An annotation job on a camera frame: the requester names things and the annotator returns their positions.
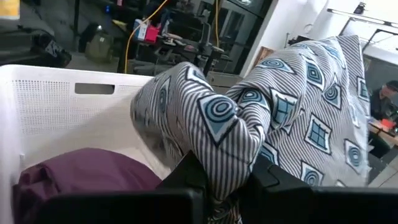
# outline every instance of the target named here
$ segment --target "red object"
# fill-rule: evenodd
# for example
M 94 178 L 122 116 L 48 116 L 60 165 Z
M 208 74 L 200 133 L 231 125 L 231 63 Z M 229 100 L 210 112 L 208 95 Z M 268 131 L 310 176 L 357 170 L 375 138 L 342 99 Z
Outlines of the red object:
M 383 119 L 383 120 L 381 120 L 381 124 L 382 124 L 383 126 L 385 126 L 386 128 L 388 128 L 388 129 L 391 129 L 391 128 L 394 127 L 394 125 L 395 125 L 394 122 L 392 122 L 392 121 L 390 121 L 390 120 L 388 120 L 388 119 Z
M 159 33 L 159 29 L 154 26 L 149 26 L 147 28 L 147 33 L 145 34 L 145 41 L 148 42 L 156 42 L 157 34 Z

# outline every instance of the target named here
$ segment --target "table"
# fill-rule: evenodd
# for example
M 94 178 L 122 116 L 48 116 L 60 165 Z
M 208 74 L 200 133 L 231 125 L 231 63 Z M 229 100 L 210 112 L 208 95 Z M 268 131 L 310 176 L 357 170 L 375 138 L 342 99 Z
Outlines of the table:
M 129 38 L 130 36 L 130 31 L 126 28 L 126 23 L 120 22 L 120 21 L 112 21 L 114 25 L 116 25 L 118 28 L 120 28 L 126 35 L 127 38 Z M 121 54 L 119 56 L 119 63 L 118 63 L 118 73 L 124 73 L 124 63 L 126 61 L 126 50 L 127 50 L 127 41 L 123 42 L 123 46 L 122 48 L 124 50 L 121 51 Z M 213 63 L 214 60 L 225 60 L 228 62 L 231 62 L 230 59 L 225 59 L 225 58 L 221 58 L 221 52 L 217 51 L 217 50 L 212 50 L 210 55 L 205 55 L 202 52 L 200 52 L 199 50 L 197 52 L 193 52 L 190 50 L 186 50 L 184 47 L 182 46 L 170 46 L 167 44 L 164 44 L 163 42 L 146 42 L 144 40 L 132 40 L 132 42 L 134 42 L 137 45 L 152 45 L 152 46 L 156 46 L 156 47 L 162 47 L 165 49 L 169 49 L 169 50 L 175 50 L 176 52 L 180 53 L 182 56 L 183 54 L 195 54 L 195 59 L 197 58 L 198 55 L 201 56 L 205 56 L 208 57 L 208 60 L 206 61 L 205 67 L 203 68 L 203 74 L 205 75 L 205 77 L 207 76 L 210 68 L 211 68 L 211 64 Z M 198 60 L 194 60 L 193 62 L 194 65 L 198 66 Z
M 394 136 L 389 132 L 389 129 L 381 124 L 380 121 L 376 119 L 372 119 L 368 123 L 369 131 L 377 134 L 378 136 L 382 137 L 386 141 L 393 143 L 394 145 L 398 146 L 398 136 Z

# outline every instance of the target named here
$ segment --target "folded blanket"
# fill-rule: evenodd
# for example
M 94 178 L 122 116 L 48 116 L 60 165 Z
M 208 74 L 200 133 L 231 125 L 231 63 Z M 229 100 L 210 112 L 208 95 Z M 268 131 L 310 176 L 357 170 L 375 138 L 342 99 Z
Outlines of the folded blanket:
M 258 155 L 309 185 L 365 186 L 367 93 L 358 37 L 334 37 L 275 51 L 226 96 L 178 64 L 142 87 L 131 116 L 174 163 L 197 155 L 213 193 L 210 222 L 234 223 L 234 192 Z

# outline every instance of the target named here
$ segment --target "white wall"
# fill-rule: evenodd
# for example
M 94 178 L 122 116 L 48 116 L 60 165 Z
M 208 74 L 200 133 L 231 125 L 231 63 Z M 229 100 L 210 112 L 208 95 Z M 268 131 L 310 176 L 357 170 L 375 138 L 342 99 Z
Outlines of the white wall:
M 319 13 L 313 27 L 307 36 L 311 39 L 322 39 L 333 35 L 338 35 L 346 22 L 347 17 L 326 12 L 327 8 L 333 8 L 340 11 L 353 12 L 361 0 L 327 0 L 325 7 Z M 243 65 L 240 73 L 241 77 L 245 77 L 253 66 L 254 60 L 259 49 L 264 46 L 272 50 L 283 49 L 287 39 L 287 33 L 293 35 L 300 34 L 295 29 L 300 25 L 302 20 L 310 20 L 314 17 L 314 13 L 308 13 L 307 10 L 313 10 L 306 7 L 308 0 L 273 0 L 272 5 L 267 13 L 266 18 L 260 28 L 253 47 L 249 52 L 248 59 Z

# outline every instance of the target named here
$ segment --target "floor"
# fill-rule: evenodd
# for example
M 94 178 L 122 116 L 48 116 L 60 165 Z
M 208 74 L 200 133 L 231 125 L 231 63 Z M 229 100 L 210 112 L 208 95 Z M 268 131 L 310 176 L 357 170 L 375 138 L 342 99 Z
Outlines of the floor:
M 77 70 L 115 72 L 117 64 L 117 58 L 114 58 L 111 63 L 98 64 L 86 59 L 84 54 L 73 54 L 73 59 L 67 68 Z M 214 87 L 216 92 L 223 94 L 228 90 L 229 86 L 238 82 L 240 78 L 237 76 L 210 72 L 207 80 Z M 393 147 L 391 151 L 382 158 L 382 160 L 379 160 L 370 154 L 369 166 L 372 168 L 369 173 L 369 187 L 398 188 L 398 147 Z

